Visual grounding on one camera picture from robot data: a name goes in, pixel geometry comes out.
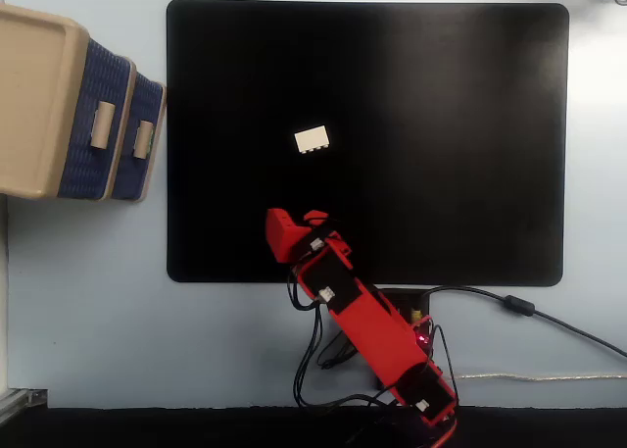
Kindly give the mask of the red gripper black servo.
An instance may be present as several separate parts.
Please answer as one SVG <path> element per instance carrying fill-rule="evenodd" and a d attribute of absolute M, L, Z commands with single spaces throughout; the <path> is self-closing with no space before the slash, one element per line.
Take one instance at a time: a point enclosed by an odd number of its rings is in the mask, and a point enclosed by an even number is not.
<path fill-rule="evenodd" d="M 295 223 L 283 209 L 267 210 L 265 238 L 276 261 L 303 267 L 325 252 L 330 252 L 351 271 L 353 264 L 349 255 L 352 249 L 334 227 L 325 224 L 329 221 L 329 215 L 312 210 L 303 216 L 303 221 L 305 225 Z"/>

